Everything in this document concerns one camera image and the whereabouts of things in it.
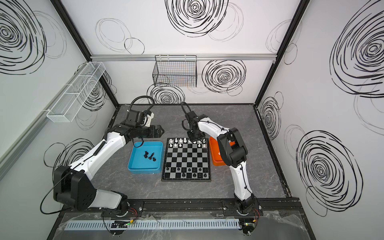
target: black corner post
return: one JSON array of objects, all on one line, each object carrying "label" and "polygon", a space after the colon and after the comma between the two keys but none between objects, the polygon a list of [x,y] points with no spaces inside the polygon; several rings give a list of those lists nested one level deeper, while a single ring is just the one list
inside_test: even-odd
[{"label": "black corner post", "polygon": [[264,96],[264,94],[268,88],[268,85],[271,82],[271,80],[272,80],[272,78],[273,78],[273,76],[277,70],[277,67],[280,64],[280,61],[283,59],[284,53],[285,53],[285,51],[286,51],[286,49],[287,49],[287,47],[291,41],[293,34],[296,31],[296,28],[299,25],[299,22],[301,21],[301,17],[303,16],[303,14],[304,14],[310,1],[311,0],[301,0],[300,1],[299,6],[297,7],[296,12],[292,18],[292,21],[288,27],[288,30],[285,33],[285,36],[284,36],[283,41],[280,45],[280,48],[277,51],[276,61],[272,64],[271,68],[269,69],[268,74],[264,80],[262,87],[261,87],[261,90],[260,90],[259,94],[257,95],[256,101],[255,101],[255,107],[256,108],[259,106],[260,102],[262,101],[262,98],[263,98],[263,96]]},{"label": "black corner post", "polygon": [[[75,41],[75,43],[79,47],[79,49],[80,49],[81,53],[83,54],[83,56],[85,57],[86,61],[92,61],[91,52],[88,50],[87,46],[85,45],[85,42],[81,38],[80,33],[77,31],[75,25],[73,24],[73,22],[71,20],[71,17],[69,16],[69,14],[68,14],[67,10],[65,9],[61,0],[50,0],[50,1],[52,3],[53,7],[56,9],[56,12],[59,14],[61,20],[63,21],[63,23],[67,27],[73,40]],[[103,89],[105,90],[105,92],[107,93],[109,99],[113,103],[113,106],[115,106],[115,108],[118,108],[119,103],[118,103],[115,95],[111,91],[111,89],[110,89],[110,87],[109,87],[108,83],[106,82],[103,75],[101,76],[99,82],[100,82],[101,86],[103,87]]]}]

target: white wire basket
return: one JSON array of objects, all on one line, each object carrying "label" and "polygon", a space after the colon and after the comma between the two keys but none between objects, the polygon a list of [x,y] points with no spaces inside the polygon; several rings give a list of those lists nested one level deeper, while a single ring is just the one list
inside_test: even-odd
[{"label": "white wire basket", "polygon": [[47,113],[53,122],[72,122],[105,71],[102,62],[88,62]]}]

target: black wire basket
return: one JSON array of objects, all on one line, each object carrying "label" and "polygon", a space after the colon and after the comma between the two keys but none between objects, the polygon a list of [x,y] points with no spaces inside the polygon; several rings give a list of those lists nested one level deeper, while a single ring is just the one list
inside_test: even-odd
[{"label": "black wire basket", "polygon": [[156,55],[152,78],[155,86],[164,83],[178,87],[197,86],[196,55]]}]

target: wire basket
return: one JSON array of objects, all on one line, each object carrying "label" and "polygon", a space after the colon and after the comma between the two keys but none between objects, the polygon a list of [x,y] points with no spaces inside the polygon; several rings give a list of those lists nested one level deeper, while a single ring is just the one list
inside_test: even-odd
[{"label": "wire basket", "polygon": [[197,87],[196,58],[196,55],[156,55],[152,73],[154,85]]},{"label": "wire basket", "polygon": [[88,62],[47,113],[53,122],[72,122],[105,71],[102,62]]}]

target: white wall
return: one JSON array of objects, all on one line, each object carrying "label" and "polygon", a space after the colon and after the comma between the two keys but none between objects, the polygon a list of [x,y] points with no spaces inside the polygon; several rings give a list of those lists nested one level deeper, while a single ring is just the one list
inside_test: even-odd
[{"label": "white wall", "polygon": [[[178,2],[183,6],[180,12],[172,8],[172,3]],[[275,53],[299,4],[299,0],[208,0],[203,7],[199,2],[202,1],[115,0],[110,4],[102,0],[63,1],[94,55]],[[168,99],[178,92],[182,97],[177,99],[189,103],[253,103],[271,65],[271,61],[244,61],[247,71],[243,81],[233,74],[239,71],[236,67],[239,63],[221,63],[226,65],[215,72],[211,83],[220,88],[227,86],[229,90],[218,91],[203,84],[202,77],[208,78],[203,71],[207,63],[197,63],[196,88],[173,84],[161,89],[166,95],[161,98]],[[155,62],[105,62],[105,65],[113,76],[120,103],[130,103],[145,95],[154,83]]]},{"label": "white wall", "polygon": [[[342,34],[367,2],[313,0],[302,19],[296,60],[280,64],[259,106],[288,185],[318,240],[382,239],[384,234],[384,98],[367,98],[383,97],[377,69],[384,67],[384,1],[359,12]],[[364,24],[380,11],[376,22]],[[370,72],[359,68],[363,61]],[[378,75],[351,77],[371,74]],[[375,84],[349,85],[367,79]]]},{"label": "white wall", "polygon": [[[4,5],[6,1],[0,0],[0,3],[2,13],[5,12],[13,16],[11,9],[6,8]],[[5,59],[2,56],[25,57],[25,52],[18,53],[15,49],[12,49],[13,52],[5,52],[3,47],[7,45],[4,43],[4,38],[8,37],[9,39],[10,35],[4,31],[4,28],[0,32],[0,35],[3,34],[0,36],[0,63],[3,64],[0,65],[0,80],[2,83],[0,90],[0,99],[2,101],[0,107],[0,126],[2,126],[0,128],[2,136],[0,155],[8,149],[64,84],[69,81],[78,65],[84,62],[81,52],[49,0],[30,0],[26,3],[20,0],[18,3],[19,6],[26,9],[25,13],[42,11],[51,17],[41,12],[35,12],[37,19],[31,17],[33,19],[31,22],[36,21],[35,27],[39,26],[39,23],[41,24],[46,37],[47,48],[44,61],[41,58],[43,54],[34,51],[36,46],[40,45],[35,44],[32,46],[33,54],[41,58],[40,61],[37,61],[37,65],[30,64],[30,59],[27,59],[15,66],[4,66]],[[56,31],[50,27],[50,23],[46,21],[47,18],[50,19],[53,26],[58,27]],[[15,24],[15,26],[22,31],[21,25]],[[66,39],[65,45],[63,45],[63,37]],[[30,64],[31,67],[15,71],[20,65],[26,67],[26,64]],[[13,73],[24,75],[10,75],[11,70],[14,70]],[[1,239],[41,240],[47,238],[57,214],[43,215],[39,210],[42,198],[53,186],[52,168],[44,165],[44,153],[49,149],[45,154],[45,161],[49,166],[52,166],[57,156],[62,153],[64,146],[71,145],[71,142],[76,141],[78,143],[68,150],[76,153],[72,158],[68,159],[73,161],[85,154],[89,147],[96,145],[100,141],[114,112],[114,107],[109,100],[105,99],[105,93],[99,85],[97,85],[97,88],[98,91],[94,91],[91,94],[91,99],[87,101],[99,99],[96,102],[90,102],[97,106],[98,111],[90,111],[90,109],[96,110],[96,108],[82,108],[71,123],[48,122],[0,181]],[[53,212],[60,208],[60,204],[53,200],[52,193],[50,193],[44,202],[43,210]]]}]

